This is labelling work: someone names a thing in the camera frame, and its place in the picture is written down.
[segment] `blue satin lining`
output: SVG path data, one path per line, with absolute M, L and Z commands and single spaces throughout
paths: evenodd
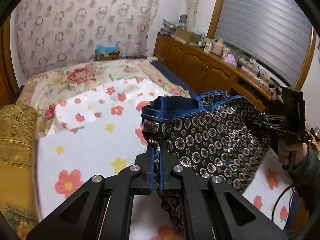
M 193 99 L 184 97 L 158 97 L 156 100 L 151 101 L 149 106 L 144 106 L 142 108 L 141 116 L 142 118 L 152 119 L 158 122 L 172 122 L 176 119 L 213 110 L 234 99 L 243 98 L 243 96 L 228 97 L 217 102 L 213 106 L 204 106 L 202 104 L 201 100 L 203 98 L 218 93 L 226 94 L 226 92 L 221 90 L 214 90 Z

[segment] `navy blue blanket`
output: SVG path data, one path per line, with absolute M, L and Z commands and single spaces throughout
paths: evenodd
M 171 83 L 181 86 L 184 90 L 189 90 L 189 94 L 192 98 L 198 96 L 198 94 L 194 92 L 192 88 L 188 86 L 187 83 L 185 83 L 182 79 L 178 78 L 175 74 L 171 72 L 170 69 L 163 66 L 159 61 L 151 61 L 151 64 L 157 70 L 159 70 Z

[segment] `paisley pattern fabric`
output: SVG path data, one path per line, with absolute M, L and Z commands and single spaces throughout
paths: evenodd
M 160 0 L 22 0 L 17 50 L 23 74 L 93 60 L 97 44 L 146 56 L 149 25 Z
M 271 143 L 270 137 L 254 135 L 247 128 L 247 118 L 264 116 L 246 98 L 233 99 L 225 93 L 216 93 L 201 99 L 199 104 L 214 106 L 221 100 L 226 103 L 170 123 L 143 119 L 143 135 L 158 149 L 165 140 L 167 153 L 176 155 L 180 165 L 193 169 L 196 175 L 220 176 L 243 193 Z M 158 166 L 159 156 L 155 155 L 156 172 Z M 159 172 L 155 176 L 159 183 Z M 160 197 L 172 223 L 183 228 L 180 199 Z

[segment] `window blind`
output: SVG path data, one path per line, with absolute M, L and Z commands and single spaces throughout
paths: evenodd
M 294 0 L 224 0 L 215 36 L 256 57 L 293 85 L 311 31 Z

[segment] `plastic container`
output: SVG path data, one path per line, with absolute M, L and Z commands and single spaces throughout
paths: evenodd
M 223 51 L 223 39 L 219 38 L 218 41 L 213 45 L 212 53 L 221 56 Z

